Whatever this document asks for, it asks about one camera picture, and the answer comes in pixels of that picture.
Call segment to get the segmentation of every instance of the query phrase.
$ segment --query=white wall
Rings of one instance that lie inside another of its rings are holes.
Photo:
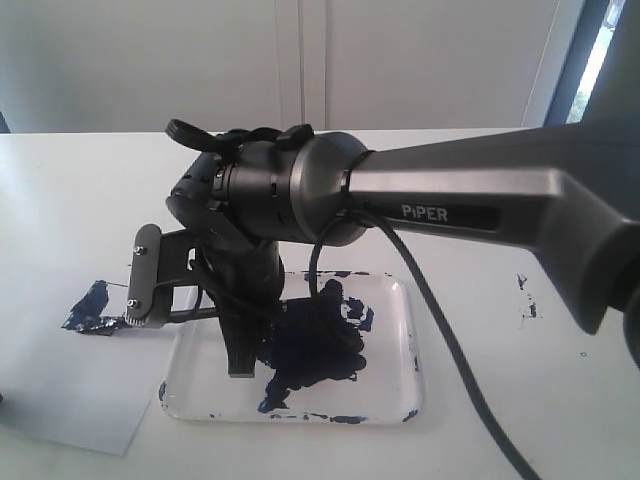
[[[15,132],[536,125],[583,0],[0,0]]]

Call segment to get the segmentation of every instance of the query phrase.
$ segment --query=robotic arm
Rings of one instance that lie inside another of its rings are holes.
[[[308,125],[213,137],[174,120],[167,133],[203,153],[167,199],[185,230],[138,233],[128,321],[218,316],[232,376],[252,376],[277,312],[277,241],[315,243],[336,215],[356,210],[401,230],[531,250],[585,332],[597,332],[608,306],[625,312],[640,366],[640,122],[382,152]],[[342,222],[325,243],[347,245],[370,226]],[[216,309],[172,312],[172,289],[184,285],[203,287]]]

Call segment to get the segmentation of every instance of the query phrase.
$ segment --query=white table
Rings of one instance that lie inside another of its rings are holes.
[[[373,149],[495,130],[354,132]],[[0,136],[2,322],[29,295],[20,265],[127,281],[137,229],[178,227],[164,197],[194,159],[162,134]],[[457,332],[488,402],[544,478],[638,478],[640,378],[611,312],[590,337],[572,321],[528,252],[403,234]],[[310,247],[282,245],[287,269]],[[386,249],[387,255],[373,252]],[[389,272],[410,286],[426,381],[414,421],[397,427],[191,424],[152,401],[124,457],[34,441],[0,430],[0,478],[446,478],[517,474],[477,418],[408,270],[386,239],[327,248],[325,269]],[[539,317],[522,321],[528,277]],[[32,308],[46,308],[43,300]],[[16,355],[28,350],[28,339]]]

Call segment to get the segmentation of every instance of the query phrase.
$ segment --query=clear plastic tray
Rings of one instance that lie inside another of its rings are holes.
[[[306,278],[304,272],[287,273],[282,298],[308,297]],[[276,370],[256,362],[254,378],[229,378],[218,322],[199,320],[186,323],[177,333],[160,386],[162,408],[176,418],[207,421],[392,424],[413,418],[423,388],[404,287],[387,274],[365,272],[320,272],[318,288],[327,282],[342,286],[340,313],[363,339],[359,355],[366,361],[355,361],[361,369],[341,380],[327,378],[298,390],[288,388],[283,402],[274,403],[276,397],[267,399],[266,388]],[[195,291],[189,302],[194,301]],[[210,305],[203,301],[203,307]],[[295,355],[304,357],[298,358],[301,362],[311,359],[313,363],[315,354],[305,347]],[[272,382],[272,387],[281,390],[282,386]]]

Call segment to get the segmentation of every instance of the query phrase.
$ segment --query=white paper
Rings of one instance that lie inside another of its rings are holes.
[[[103,279],[92,274],[29,272],[28,284],[2,285],[10,317],[5,310],[0,325],[0,425],[122,455],[157,396],[175,329],[102,337],[60,328],[93,280]],[[110,289],[106,315],[124,311],[126,289],[116,290]]]

